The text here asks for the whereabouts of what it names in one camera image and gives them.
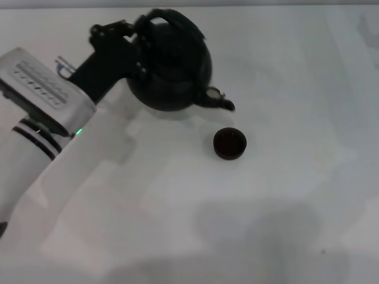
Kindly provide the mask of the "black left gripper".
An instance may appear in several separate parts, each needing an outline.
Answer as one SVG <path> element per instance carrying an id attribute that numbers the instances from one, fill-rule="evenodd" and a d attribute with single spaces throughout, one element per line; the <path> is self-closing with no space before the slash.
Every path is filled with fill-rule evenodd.
<path id="1" fill-rule="evenodd" d="M 69 82 L 99 103 L 121 79 L 149 77 L 155 28 L 146 15 L 130 24 L 126 20 L 93 25 L 90 43 L 94 52 L 69 77 Z M 132 37 L 133 45 L 124 37 Z"/>

